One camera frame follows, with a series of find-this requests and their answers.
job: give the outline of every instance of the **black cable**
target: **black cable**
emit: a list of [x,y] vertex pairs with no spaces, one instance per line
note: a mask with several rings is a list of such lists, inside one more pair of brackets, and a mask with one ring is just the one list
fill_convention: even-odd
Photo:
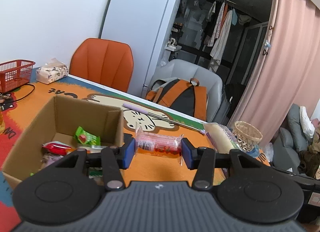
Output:
[[[27,95],[23,96],[23,97],[20,98],[20,99],[17,99],[17,100],[14,100],[14,101],[10,101],[10,102],[8,102],[8,103],[0,103],[0,106],[6,105],[6,104],[11,104],[11,103],[13,103],[13,102],[17,102],[17,101],[19,101],[19,100],[22,100],[22,99],[28,97],[28,96],[36,89],[36,87],[35,87],[33,84],[30,84],[30,83],[24,84],[24,85],[22,85],[21,87],[23,87],[23,86],[25,86],[25,85],[32,86],[32,87],[33,87],[32,91],[29,92]],[[2,94],[2,95],[6,95],[6,94],[9,94],[9,93],[11,93],[11,92],[12,92],[12,91],[8,91],[8,92],[6,92],[6,93],[4,93],[4,94]]]

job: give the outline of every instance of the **white pillow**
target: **white pillow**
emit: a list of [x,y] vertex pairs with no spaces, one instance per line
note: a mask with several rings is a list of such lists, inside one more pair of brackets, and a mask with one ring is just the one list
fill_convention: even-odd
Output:
[[300,124],[303,130],[303,133],[309,141],[312,141],[313,134],[315,133],[315,127],[313,126],[313,124],[311,123],[308,117],[305,106],[300,106],[299,114],[300,114]]

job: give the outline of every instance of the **backpack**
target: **backpack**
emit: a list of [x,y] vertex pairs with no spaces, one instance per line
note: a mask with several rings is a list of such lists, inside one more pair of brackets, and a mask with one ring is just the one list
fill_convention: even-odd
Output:
[[153,83],[146,100],[206,121],[207,89],[197,79],[168,78]]

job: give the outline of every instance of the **barcode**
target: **barcode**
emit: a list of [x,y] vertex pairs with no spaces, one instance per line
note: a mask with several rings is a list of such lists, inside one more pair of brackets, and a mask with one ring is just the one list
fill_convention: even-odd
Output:
[[103,145],[92,145],[91,148],[93,148],[93,149],[104,149],[104,148],[106,148],[106,146],[103,146]]
[[155,144],[150,141],[138,141],[138,147],[144,150],[153,151]]

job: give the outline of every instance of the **white refrigerator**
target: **white refrigerator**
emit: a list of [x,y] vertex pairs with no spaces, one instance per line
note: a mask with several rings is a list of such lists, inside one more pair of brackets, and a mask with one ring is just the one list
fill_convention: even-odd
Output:
[[133,55],[128,93],[144,97],[178,11],[180,0],[110,0],[101,38],[126,43]]

